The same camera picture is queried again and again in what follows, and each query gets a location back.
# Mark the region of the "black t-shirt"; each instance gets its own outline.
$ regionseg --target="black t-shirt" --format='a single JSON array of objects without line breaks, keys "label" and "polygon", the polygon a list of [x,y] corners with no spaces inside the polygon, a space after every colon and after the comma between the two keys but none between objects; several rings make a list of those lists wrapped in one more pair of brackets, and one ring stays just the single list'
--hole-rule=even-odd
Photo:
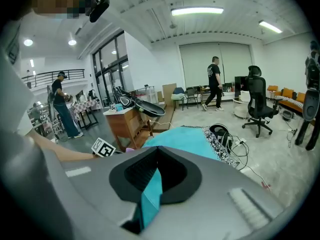
[{"label": "black t-shirt", "polygon": [[[61,81],[59,79],[56,79],[52,84],[52,92],[53,92],[53,94],[56,93],[57,89],[61,89],[62,90]],[[64,97],[62,97],[58,93],[56,93],[54,101],[53,101],[53,104],[60,104],[60,103],[65,103],[65,99],[64,99]]]},{"label": "black t-shirt", "polygon": [[211,64],[208,66],[208,77],[209,77],[209,86],[218,86],[218,80],[216,78],[216,74],[220,75],[220,69],[216,64]]}]

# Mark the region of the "sofa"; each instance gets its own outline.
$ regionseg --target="sofa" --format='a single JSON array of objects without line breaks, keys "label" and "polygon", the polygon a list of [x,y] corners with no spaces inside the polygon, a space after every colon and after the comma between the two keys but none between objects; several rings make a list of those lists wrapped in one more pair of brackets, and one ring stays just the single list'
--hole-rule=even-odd
[{"label": "sofa", "polygon": [[[274,95],[288,97],[297,102],[301,102],[302,104],[305,102],[305,96],[306,96],[305,93],[302,93],[302,92],[296,93],[293,89],[288,89],[288,88],[283,88],[281,91],[276,91]],[[279,101],[279,105],[284,105],[285,107],[288,107],[296,112],[302,113],[302,108],[289,102],[288,100]]]}]

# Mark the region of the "man wearing black t-shirt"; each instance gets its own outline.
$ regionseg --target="man wearing black t-shirt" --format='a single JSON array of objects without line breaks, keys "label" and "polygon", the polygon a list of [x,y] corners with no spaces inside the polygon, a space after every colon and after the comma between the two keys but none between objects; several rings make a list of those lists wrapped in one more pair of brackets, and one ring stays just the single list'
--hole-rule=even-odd
[{"label": "man wearing black t-shirt", "polygon": [[208,77],[209,77],[209,87],[210,87],[210,96],[204,104],[202,104],[203,110],[207,111],[208,104],[216,96],[216,109],[215,111],[223,111],[224,109],[220,106],[221,97],[222,97],[222,84],[220,79],[220,69],[219,58],[214,56],[212,58],[212,64],[208,67]]},{"label": "man wearing black t-shirt", "polygon": [[60,115],[61,121],[65,128],[66,134],[68,135],[68,138],[79,138],[84,134],[83,132],[79,133],[79,131],[75,127],[74,121],[70,115],[70,112],[65,102],[65,98],[67,98],[68,95],[65,95],[62,91],[61,82],[65,78],[67,78],[65,72],[61,71],[59,72],[57,79],[52,84],[52,92],[54,93],[53,106]]}]

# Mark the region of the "ceiling light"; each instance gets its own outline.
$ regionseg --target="ceiling light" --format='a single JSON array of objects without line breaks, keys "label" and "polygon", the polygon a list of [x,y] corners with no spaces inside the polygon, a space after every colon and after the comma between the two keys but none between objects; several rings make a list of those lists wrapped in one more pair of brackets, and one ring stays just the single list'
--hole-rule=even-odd
[{"label": "ceiling light", "polygon": [[274,32],[282,33],[282,31],[281,31],[279,28],[277,28],[277,27],[275,27],[275,26],[272,26],[271,24],[266,23],[266,22],[263,21],[263,20],[259,21],[259,25],[264,26],[265,28],[270,29],[270,30],[272,30],[272,31],[274,31]]},{"label": "ceiling light", "polygon": [[70,46],[75,46],[75,45],[77,44],[77,41],[76,41],[76,40],[70,40],[70,41],[68,42],[68,44],[69,44]]},{"label": "ceiling light", "polygon": [[25,46],[32,46],[34,41],[32,41],[31,39],[26,39],[26,40],[24,40],[23,43],[24,43]]},{"label": "ceiling light", "polygon": [[172,16],[184,15],[184,14],[222,14],[223,8],[219,7],[184,7],[172,9]]}]

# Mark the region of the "black mesh office chair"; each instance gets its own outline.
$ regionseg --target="black mesh office chair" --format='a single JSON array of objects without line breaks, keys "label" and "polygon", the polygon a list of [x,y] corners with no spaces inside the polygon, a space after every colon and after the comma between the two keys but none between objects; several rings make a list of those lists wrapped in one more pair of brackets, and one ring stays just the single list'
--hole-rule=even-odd
[{"label": "black mesh office chair", "polygon": [[247,123],[242,125],[242,128],[249,125],[257,125],[258,134],[255,136],[256,138],[259,138],[261,127],[268,129],[269,135],[272,134],[272,129],[266,126],[269,121],[265,120],[265,118],[273,118],[279,113],[277,110],[279,100],[275,101],[273,108],[267,106],[266,80],[260,76],[261,70],[258,66],[249,66],[247,85],[250,93],[250,102],[248,104],[248,112],[251,118],[249,118]]}]

